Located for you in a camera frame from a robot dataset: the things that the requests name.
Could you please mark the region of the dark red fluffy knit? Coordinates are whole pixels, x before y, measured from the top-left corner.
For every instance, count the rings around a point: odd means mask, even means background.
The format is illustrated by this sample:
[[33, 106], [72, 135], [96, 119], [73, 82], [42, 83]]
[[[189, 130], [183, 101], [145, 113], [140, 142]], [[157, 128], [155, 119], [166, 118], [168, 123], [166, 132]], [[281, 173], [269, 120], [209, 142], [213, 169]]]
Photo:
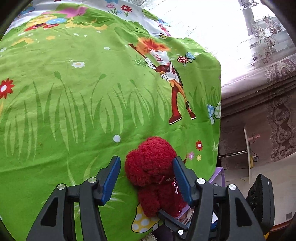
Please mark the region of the dark red fluffy knit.
[[160, 137], [150, 137], [125, 159], [125, 174], [137, 189], [138, 201], [147, 217], [160, 210], [172, 217], [180, 215], [184, 202], [173, 171], [176, 151]]

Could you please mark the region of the purple cardboard box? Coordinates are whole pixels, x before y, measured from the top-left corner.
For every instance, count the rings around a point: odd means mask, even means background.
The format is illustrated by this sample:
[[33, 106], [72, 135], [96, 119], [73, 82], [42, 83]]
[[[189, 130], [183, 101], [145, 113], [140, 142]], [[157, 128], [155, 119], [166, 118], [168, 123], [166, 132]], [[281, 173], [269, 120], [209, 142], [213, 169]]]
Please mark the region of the purple cardboard box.
[[209, 183], [225, 187], [225, 173], [223, 167], [216, 167], [214, 174], [209, 179]]

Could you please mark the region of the beige heavy curtain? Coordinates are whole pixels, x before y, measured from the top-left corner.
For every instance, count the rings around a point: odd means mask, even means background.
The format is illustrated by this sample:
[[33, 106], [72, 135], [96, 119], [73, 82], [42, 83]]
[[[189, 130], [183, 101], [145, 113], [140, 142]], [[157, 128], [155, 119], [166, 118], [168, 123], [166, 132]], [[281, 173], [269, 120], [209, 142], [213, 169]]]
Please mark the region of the beige heavy curtain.
[[218, 154], [227, 170], [247, 168], [249, 150], [258, 165], [295, 153], [295, 55], [222, 86]]

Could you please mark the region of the green cartoon mushroom bedsheet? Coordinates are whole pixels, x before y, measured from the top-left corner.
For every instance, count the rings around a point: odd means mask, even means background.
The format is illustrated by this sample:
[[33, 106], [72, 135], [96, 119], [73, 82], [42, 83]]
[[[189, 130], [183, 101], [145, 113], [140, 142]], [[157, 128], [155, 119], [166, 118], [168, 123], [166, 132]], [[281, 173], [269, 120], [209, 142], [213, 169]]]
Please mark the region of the green cartoon mushroom bedsheet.
[[25, 240], [60, 183], [167, 140], [195, 173], [216, 168], [221, 67], [191, 34], [199, 1], [30, 1], [1, 39], [1, 220]]

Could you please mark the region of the white lace floral curtain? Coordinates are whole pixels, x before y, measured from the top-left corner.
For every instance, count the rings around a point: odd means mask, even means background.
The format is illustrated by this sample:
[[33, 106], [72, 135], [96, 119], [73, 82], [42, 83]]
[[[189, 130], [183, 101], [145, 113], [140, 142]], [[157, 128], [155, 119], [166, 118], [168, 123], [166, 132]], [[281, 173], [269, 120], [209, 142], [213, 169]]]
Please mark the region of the white lace floral curtain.
[[295, 54], [295, 45], [263, 1], [145, 1], [143, 8], [220, 62], [223, 86]]

